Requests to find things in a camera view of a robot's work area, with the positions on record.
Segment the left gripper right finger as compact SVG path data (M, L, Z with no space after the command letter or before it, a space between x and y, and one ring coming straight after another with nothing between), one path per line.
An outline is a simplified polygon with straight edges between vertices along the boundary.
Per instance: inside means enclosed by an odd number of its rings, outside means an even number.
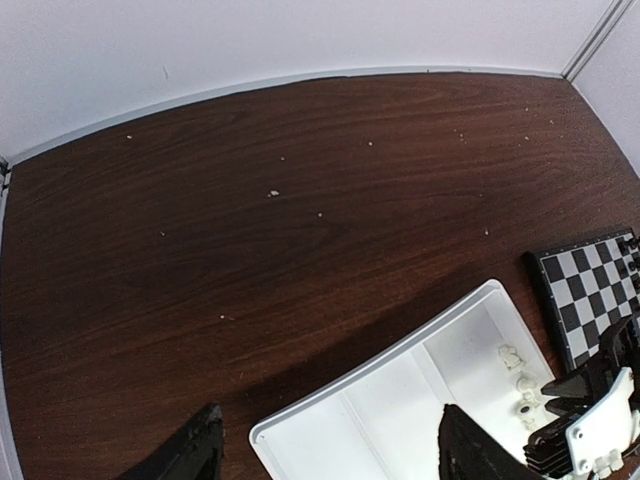
M543 479L514 458L455 404L444 406L438 447L440 479Z

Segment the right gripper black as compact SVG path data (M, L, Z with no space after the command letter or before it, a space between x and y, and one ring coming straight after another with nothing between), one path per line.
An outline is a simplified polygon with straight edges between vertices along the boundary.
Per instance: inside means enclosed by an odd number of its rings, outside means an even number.
M555 415L584 412L610 391L623 367L633 373L634 391L629 404L639 408L638 318L627 316L610 325L600 336L595 355L560 379L547 383L542 394L550 396L545 409Z

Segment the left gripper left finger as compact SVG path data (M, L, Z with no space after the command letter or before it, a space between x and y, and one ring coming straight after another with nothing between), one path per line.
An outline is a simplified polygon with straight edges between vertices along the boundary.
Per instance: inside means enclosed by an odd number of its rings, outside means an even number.
M223 454L222 411L209 403L118 479L218 480Z

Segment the black white chess board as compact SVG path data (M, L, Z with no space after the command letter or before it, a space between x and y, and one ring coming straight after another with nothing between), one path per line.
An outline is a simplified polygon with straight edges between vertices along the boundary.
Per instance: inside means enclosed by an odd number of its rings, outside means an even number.
M639 317L639 237L629 227L527 251L522 261L567 372L598 352L609 326Z

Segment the white plastic compartment tray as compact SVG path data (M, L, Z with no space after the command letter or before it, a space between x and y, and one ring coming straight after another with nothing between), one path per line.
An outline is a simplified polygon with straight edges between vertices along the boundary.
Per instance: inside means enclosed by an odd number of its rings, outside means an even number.
M509 372L498 355L526 361ZM512 456L552 417L552 371L507 290L486 281L341 378L261 420L249 442L274 479L434 479L446 404Z

